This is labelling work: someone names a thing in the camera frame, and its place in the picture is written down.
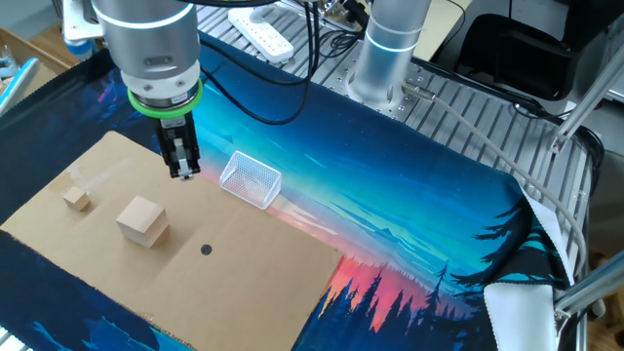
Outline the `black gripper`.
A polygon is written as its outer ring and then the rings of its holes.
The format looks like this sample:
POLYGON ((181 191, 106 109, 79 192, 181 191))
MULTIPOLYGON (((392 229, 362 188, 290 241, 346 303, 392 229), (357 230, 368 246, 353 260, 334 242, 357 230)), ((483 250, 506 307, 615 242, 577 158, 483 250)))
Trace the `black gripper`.
POLYGON ((174 119, 155 119, 154 128, 171 178, 180 177, 183 181, 192 179, 193 169, 200 168, 200 150, 193 114, 188 112, 174 119))

